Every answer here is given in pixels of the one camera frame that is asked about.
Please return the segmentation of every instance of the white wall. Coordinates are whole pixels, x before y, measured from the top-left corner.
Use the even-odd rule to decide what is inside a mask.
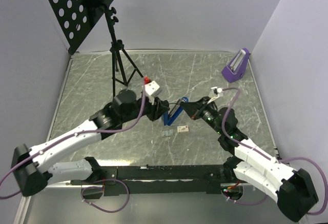
[[[328,0],[281,0],[251,57],[264,106],[282,156],[306,156],[328,176]],[[313,176],[320,209],[323,183]],[[308,216],[310,223],[328,222],[328,210]]]
[[[0,0],[0,177],[16,146],[45,141],[67,62],[40,0]],[[0,194],[17,190],[10,177]],[[1,223],[13,223],[20,199],[0,200]]]
[[[47,0],[43,0],[61,31]],[[115,0],[117,37],[127,49],[253,50],[279,0]],[[107,51],[102,17],[79,48]]]

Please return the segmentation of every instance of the black music stand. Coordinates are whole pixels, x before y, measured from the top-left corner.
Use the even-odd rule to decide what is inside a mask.
[[[85,40],[102,15],[105,14],[107,26],[112,38],[110,51],[112,53],[113,67],[113,96],[115,96],[115,81],[127,87],[135,72],[138,72],[140,77],[143,77],[143,75],[124,49],[122,40],[116,39],[114,24],[118,22],[118,19],[116,16],[113,16],[113,14],[116,14],[116,10],[114,7],[109,9],[113,1],[114,0],[49,0],[49,3],[70,45],[68,52],[71,55],[76,52],[77,48]],[[120,50],[134,67],[128,80],[124,72]],[[118,71],[117,65],[121,71],[123,81],[115,77],[115,71]]]

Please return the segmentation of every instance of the marble table surface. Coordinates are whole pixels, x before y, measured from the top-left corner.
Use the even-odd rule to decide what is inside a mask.
[[[244,77],[232,84],[221,75],[221,70],[234,55],[235,53],[224,52],[130,53],[143,75],[162,86],[159,98],[171,103],[183,96],[187,96],[190,101],[199,100],[208,96],[213,86],[239,87],[242,94],[234,107],[239,129],[255,144],[274,155],[272,138],[249,66]],[[126,75],[130,76],[133,67],[123,54],[122,61]],[[77,127],[111,101],[111,66],[110,54],[73,56],[51,138]],[[124,88],[117,83],[116,93]],[[128,89],[140,96],[141,80],[137,74],[132,78]],[[218,108],[227,106],[234,94],[234,91],[225,92],[216,101]],[[182,125],[189,126],[189,133],[177,134],[177,126]],[[174,135],[162,137],[161,130],[167,128],[173,129]],[[170,127],[163,126],[161,120],[152,123],[147,117],[143,117],[133,129],[89,145],[63,161],[93,156],[101,165],[113,166],[222,164],[230,154],[220,147],[217,140],[218,134],[204,121],[193,121],[185,112]]]

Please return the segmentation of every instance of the purple cable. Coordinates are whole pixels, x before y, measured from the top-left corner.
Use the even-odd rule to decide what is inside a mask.
[[[309,163],[311,163],[314,167],[316,167],[316,169],[319,171],[322,180],[323,180],[323,185],[324,185],[324,199],[323,199],[323,205],[321,207],[321,209],[319,211],[316,212],[308,212],[308,215],[320,215],[324,212],[324,210],[327,207],[327,203],[328,203],[328,183],[327,183],[327,179],[326,176],[323,172],[323,170],[320,168],[320,166],[313,160],[306,158],[306,157],[291,157],[291,158],[286,158],[286,159],[282,159],[279,162],[282,163],[288,163],[290,161],[297,161],[297,160],[303,160],[303,161],[307,161]]]
[[[99,207],[99,206],[97,206],[97,205],[95,205],[95,204],[87,201],[85,198],[83,198],[83,193],[84,193],[85,190],[87,190],[87,189],[97,189],[97,190],[100,190],[100,189],[102,189],[101,187],[87,187],[87,188],[84,188],[81,191],[81,198],[82,198],[83,202],[86,202],[87,204],[95,207],[96,209],[101,210],[101,211],[104,211],[106,213],[116,213],[118,211],[121,211],[128,204],[129,199],[130,199],[130,193],[129,193],[128,186],[123,181],[121,181],[119,179],[101,179],[101,180],[95,181],[94,183],[99,183],[99,182],[104,182],[104,181],[116,181],[116,182],[121,183],[125,187],[125,190],[127,191],[127,198],[126,198],[124,204],[120,208],[118,208],[117,210],[105,210],[105,209],[103,209],[103,208],[101,208],[101,207]]]
[[[223,116],[223,120],[222,120],[222,125],[221,125],[221,126],[222,126],[222,131],[223,131],[223,133],[225,134],[225,136],[228,137],[229,139],[231,139],[233,142],[235,142],[235,143],[237,143],[237,144],[239,144],[239,145],[241,145],[241,146],[245,146],[246,148],[253,149],[253,150],[256,151],[258,154],[260,154],[261,156],[263,156],[264,158],[266,158],[266,159],[268,159],[268,160],[271,160],[270,157],[268,157],[267,155],[265,155],[263,152],[259,151],[258,149],[253,148],[253,147],[251,147],[251,146],[249,146],[249,145],[245,145],[244,143],[242,143],[242,142],[240,142],[240,141],[238,141],[238,140],[236,140],[236,139],[234,139],[234,138],[231,138],[231,137],[229,136],[229,134],[228,134],[227,131],[226,131],[226,128],[224,127],[224,125],[226,124],[226,120],[227,120],[227,117],[228,117],[228,114],[229,114],[230,110],[232,109],[233,105],[235,104],[235,102],[237,101],[237,99],[238,99],[238,97],[239,97],[239,95],[240,95],[240,89],[237,88],[237,87],[228,87],[228,88],[223,88],[222,90],[223,90],[223,91],[227,91],[227,90],[237,90],[237,92],[236,92],[234,98],[231,100],[231,102],[230,102],[230,104],[229,104],[229,106],[228,106],[228,109],[227,109],[227,111],[225,112],[225,114],[224,114],[224,116]]]
[[[56,142],[48,145],[47,147],[45,147],[43,150],[42,150],[42,153],[44,153],[45,151],[48,151],[49,149],[55,147],[56,145],[60,144],[61,142],[71,138],[71,137],[75,137],[77,135],[80,135],[80,134],[85,134],[85,133],[119,133],[119,132],[124,132],[124,131],[127,131],[131,128],[133,128],[140,120],[140,118],[142,117],[142,114],[144,112],[144,108],[145,108],[145,103],[146,103],[146,92],[145,92],[145,85],[143,85],[143,92],[142,92],[142,98],[141,98],[141,107],[140,107],[140,111],[139,111],[139,114],[135,120],[135,122],[130,125],[129,127],[127,128],[123,128],[123,129],[117,129],[117,130],[101,130],[101,129],[98,129],[98,130],[85,130],[85,131],[81,131],[81,132],[77,132],[77,133],[72,133],[70,135],[67,135],[59,140],[57,140]],[[14,167],[12,167],[6,174],[5,176],[0,180],[0,187],[2,185],[2,183],[5,181],[5,179],[11,174],[13,173],[16,169],[18,169],[20,166],[22,166],[23,164],[27,163],[29,160],[32,160],[34,158],[36,158],[37,156],[40,155],[40,151],[36,152],[35,154],[29,156],[28,158],[24,159],[23,161],[17,163]],[[13,194],[10,194],[8,196],[0,196],[0,200],[2,199],[8,199],[8,198],[11,198],[13,196],[16,196],[18,193],[20,193],[21,191],[18,191],[18,192],[15,192]]]
[[[223,91],[227,91],[227,90],[237,90],[237,92],[236,92],[235,96],[233,97],[233,99],[231,100],[231,102],[230,102],[230,104],[228,106],[228,109],[227,109],[227,111],[225,112],[225,114],[223,116],[223,120],[222,120],[222,130],[223,130],[223,133],[225,134],[225,136],[227,136],[233,142],[236,142],[237,144],[242,145],[242,146],[245,146],[245,147],[247,147],[249,149],[252,149],[251,146],[245,145],[244,143],[241,143],[238,140],[236,140],[234,138],[231,138],[229,136],[229,134],[227,133],[225,127],[224,127],[224,125],[226,124],[226,119],[228,117],[228,114],[229,114],[230,110],[232,109],[234,103],[238,99],[239,94],[241,92],[240,89],[237,88],[237,87],[223,88]],[[257,153],[259,153],[260,155],[262,155],[263,157],[265,157],[266,159],[271,160],[268,156],[266,156],[265,154],[263,154],[261,151],[257,150],[256,148],[254,148],[253,150],[256,151]],[[326,176],[325,176],[323,170],[320,168],[320,166],[316,162],[314,162],[313,160],[311,160],[309,158],[306,158],[306,157],[286,158],[286,159],[280,160],[279,162],[281,162],[281,163],[287,163],[287,162],[296,161],[296,160],[304,160],[304,161],[307,161],[307,162],[311,163],[314,167],[316,167],[316,169],[319,171],[319,173],[320,173],[320,175],[322,177],[323,184],[324,184],[324,200],[323,200],[323,205],[322,205],[322,207],[321,207],[321,209],[319,211],[316,211],[316,212],[308,212],[307,213],[308,215],[320,215],[320,214],[322,214],[324,212],[324,210],[326,209],[327,204],[328,204],[328,183],[327,183]],[[259,202],[251,203],[251,204],[249,204],[249,203],[239,203],[239,202],[236,202],[236,203],[241,204],[241,205],[251,205],[251,206],[254,206],[254,205],[259,205],[259,204],[263,203],[266,200],[267,197],[268,196],[266,196],[264,199],[262,199]]]

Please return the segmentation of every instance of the purple wire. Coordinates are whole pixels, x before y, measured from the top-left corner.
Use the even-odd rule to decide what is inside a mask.
[[[126,198],[124,204],[123,204],[120,208],[118,208],[117,210],[105,210],[105,209],[103,209],[103,208],[101,208],[101,207],[99,207],[99,206],[97,206],[97,205],[95,205],[95,204],[93,204],[93,203],[87,201],[85,198],[83,198],[83,193],[84,193],[85,190],[87,190],[87,189],[97,189],[97,190],[101,190],[101,189],[102,189],[101,187],[87,187],[87,188],[84,188],[84,189],[81,191],[81,198],[82,198],[83,202],[86,202],[87,204],[89,204],[89,205],[95,207],[96,209],[101,210],[101,211],[104,211],[104,212],[106,212],[106,213],[116,213],[116,212],[118,212],[118,211],[121,211],[121,210],[124,209],[124,207],[128,204],[129,199],[130,199],[130,192],[129,192],[129,188],[128,188],[128,186],[127,186],[123,181],[121,181],[121,180],[119,180],[119,179],[101,179],[101,180],[97,180],[97,181],[95,181],[94,183],[99,183],[99,182],[104,182],[104,181],[116,181],[116,182],[121,183],[121,184],[125,187],[125,190],[127,191],[127,198]]]
[[[227,91],[227,90],[237,90],[235,96],[233,97],[233,99],[231,100],[229,106],[228,106],[228,109],[227,111],[225,112],[224,116],[223,116],[223,120],[222,120],[222,131],[223,133],[225,134],[225,136],[227,136],[229,139],[231,139],[233,142],[241,145],[241,146],[245,146],[246,148],[249,148],[249,149],[253,149],[254,151],[256,151],[258,154],[260,154],[261,156],[263,156],[264,158],[268,159],[268,160],[271,160],[270,157],[268,157],[267,155],[265,155],[263,152],[259,151],[258,149],[256,148],[253,148],[249,145],[245,145],[244,143],[234,139],[234,138],[231,138],[230,135],[227,133],[226,131],[226,128],[224,127],[224,125],[226,124],[226,120],[227,120],[227,117],[229,115],[229,112],[230,110],[232,109],[233,105],[235,104],[235,102],[237,101],[239,95],[240,95],[240,89],[237,88],[237,87],[228,87],[228,88],[223,88],[222,89],[223,91]]]
[[[227,137],[228,137],[229,139],[231,139],[233,142],[236,142],[237,144],[242,145],[242,146],[245,146],[245,147],[247,147],[247,148],[249,148],[249,149],[252,149],[251,146],[249,146],[249,145],[245,145],[244,143],[241,143],[241,142],[239,142],[238,140],[236,140],[236,139],[234,139],[234,138],[231,138],[231,137],[229,136],[229,134],[227,133],[225,127],[224,127],[224,125],[226,124],[226,119],[227,119],[227,117],[228,117],[228,114],[229,114],[230,110],[232,109],[234,103],[235,103],[236,100],[238,99],[241,90],[240,90],[239,88],[237,88],[237,87],[228,87],[228,88],[223,88],[222,90],[223,90],[223,91],[227,91],[227,90],[237,90],[235,96],[233,97],[233,99],[231,100],[231,102],[230,102],[230,104],[229,104],[229,106],[228,106],[227,111],[225,112],[225,114],[224,114],[224,116],[223,116],[223,120],[222,120],[222,130],[223,130],[223,133],[225,134],[225,136],[227,136]],[[256,151],[257,153],[259,153],[260,155],[262,155],[263,157],[265,157],[266,159],[271,160],[268,156],[266,156],[265,154],[263,154],[261,151],[257,150],[256,148],[254,148],[253,150]],[[327,183],[326,176],[325,176],[323,170],[320,168],[320,166],[319,166],[316,162],[314,162],[313,160],[311,160],[311,159],[309,159],[309,158],[307,158],[307,157],[292,157],[292,158],[286,158],[286,159],[280,160],[279,162],[281,162],[281,163],[287,163],[287,162],[290,162],[290,161],[296,161],[296,160],[304,160],[304,161],[307,161],[307,162],[311,163],[314,167],[316,167],[316,169],[319,171],[319,173],[320,173],[320,175],[321,175],[321,177],[322,177],[323,184],[324,184],[324,200],[323,200],[323,205],[322,205],[322,207],[321,207],[321,209],[320,209],[319,211],[316,211],[316,212],[308,212],[308,213],[307,213],[308,215],[320,215],[320,214],[322,214],[322,213],[324,212],[324,210],[326,209],[327,204],[328,204],[328,183]],[[235,202],[235,203],[237,203],[237,204],[241,204],[241,205],[254,206],[254,205],[259,205],[259,204],[263,203],[263,202],[266,200],[267,197],[268,197],[268,196],[266,196],[264,199],[262,199],[262,200],[259,201],[259,202],[251,203],[251,204],[249,204],[249,203],[239,203],[239,202]]]
[[[282,159],[279,162],[282,163],[288,163],[290,161],[297,161],[297,160],[303,160],[303,161],[307,161],[309,163],[311,163],[314,167],[316,167],[316,169],[319,171],[322,180],[323,180],[323,185],[324,185],[324,199],[323,199],[323,205],[321,207],[321,209],[319,211],[316,212],[308,212],[308,215],[320,215],[324,212],[324,210],[327,207],[327,203],[328,203],[328,183],[327,183],[327,179],[326,176],[323,172],[323,170],[320,168],[320,166],[313,160],[306,158],[306,157],[291,157],[291,158],[286,158],[286,159]]]
[[[124,131],[127,131],[131,128],[133,128],[140,120],[140,118],[142,117],[142,114],[144,112],[144,108],[145,108],[145,103],[146,103],[146,92],[145,92],[145,85],[143,85],[143,92],[142,92],[142,98],[141,98],[141,107],[140,107],[140,111],[139,111],[139,114],[135,120],[135,122],[133,124],[131,124],[129,127],[126,127],[126,128],[123,128],[123,129],[117,129],[117,130],[101,130],[101,129],[97,129],[97,130],[85,130],[85,131],[80,131],[80,132],[77,132],[77,133],[72,133],[72,134],[69,134],[59,140],[57,140],[56,142],[48,145],[47,147],[45,147],[42,152],[46,152],[48,151],[49,149],[55,147],[56,145],[60,144],[61,142],[69,139],[69,138],[72,138],[72,137],[75,137],[77,135],[80,135],[80,134],[85,134],[85,133],[119,133],[119,132],[124,132]],[[13,173],[16,169],[18,169],[20,166],[22,166],[23,164],[27,163],[29,160],[32,160],[34,158],[36,158],[37,156],[40,155],[40,151],[36,152],[35,154],[29,156],[28,158],[24,159],[23,161],[17,163],[14,167],[12,167],[6,174],[5,176],[0,179],[0,187],[2,185],[2,183],[5,181],[5,179],[11,174]],[[0,196],[0,200],[3,200],[3,199],[8,199],[8,198],[11,198],[13,196],[16,196],[18,193],[20,193],[21,191],[18,191],[18,192],[15,192],[13,194],[10,194],[8,196]]]

